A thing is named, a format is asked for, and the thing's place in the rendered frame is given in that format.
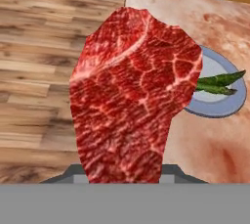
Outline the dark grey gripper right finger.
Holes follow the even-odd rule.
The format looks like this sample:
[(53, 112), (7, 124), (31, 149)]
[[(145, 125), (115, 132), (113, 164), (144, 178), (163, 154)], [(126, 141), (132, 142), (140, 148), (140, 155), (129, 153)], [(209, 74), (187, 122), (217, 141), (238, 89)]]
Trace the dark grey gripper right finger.
[(177, 164), (163, 164), (159, 182), (161, 184), (163, 183), (197, 184), (197, 183), (203, 183), (203, 180), (185, 174)]

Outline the green asparagus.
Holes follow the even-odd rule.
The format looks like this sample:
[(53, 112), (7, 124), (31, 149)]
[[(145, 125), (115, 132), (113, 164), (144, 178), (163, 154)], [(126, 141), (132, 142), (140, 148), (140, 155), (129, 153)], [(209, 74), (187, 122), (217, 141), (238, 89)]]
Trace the green asparagus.
[(245, 70), (218, 74), (210, 77), (202, 77), (197, 80), (196, 92), (204, 91), (217, 95), (233, 95), (237, 92), (236, 89), (229, 88), (235, 81), (242, 78), (245, 74)]

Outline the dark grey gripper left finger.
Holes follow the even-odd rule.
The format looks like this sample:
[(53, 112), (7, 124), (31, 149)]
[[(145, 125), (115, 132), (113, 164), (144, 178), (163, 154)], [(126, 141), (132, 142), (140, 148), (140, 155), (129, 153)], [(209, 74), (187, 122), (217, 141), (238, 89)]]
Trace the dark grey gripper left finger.
[(81, 164), (70, 165), (63, 174), (51, 177), (44, 181), (48, 183), (85, 184), (89, 183), (88, 178)]

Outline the blue grey plate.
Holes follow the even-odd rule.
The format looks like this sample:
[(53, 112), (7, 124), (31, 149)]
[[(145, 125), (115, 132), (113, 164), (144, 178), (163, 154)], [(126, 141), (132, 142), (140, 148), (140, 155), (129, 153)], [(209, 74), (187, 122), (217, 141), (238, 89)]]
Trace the blue grey plate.
[[(203, 68), (201, 77), (215, 76), (238, 72), (238, 68), (223, 55), (202, 46)], [(247, 88), (243, 78), (238, 79), (231, 89), (236, 89), (234, 95), (216, 95), (204, 91), (194, 92), (192, 100), (185, 107), (187, 112), (210, 118), (227, 117), (238, 112), (247, 98)]]

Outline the raw red steak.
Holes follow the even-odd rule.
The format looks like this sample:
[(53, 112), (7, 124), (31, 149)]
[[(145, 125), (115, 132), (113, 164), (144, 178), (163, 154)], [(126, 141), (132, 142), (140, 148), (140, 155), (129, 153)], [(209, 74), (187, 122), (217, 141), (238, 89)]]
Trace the raw red steak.
[(121, 7), (89, 35), (69, 87), (88, 180), (158, 182), (171, 120), (201, 69), (200, 46), (146, 9)]

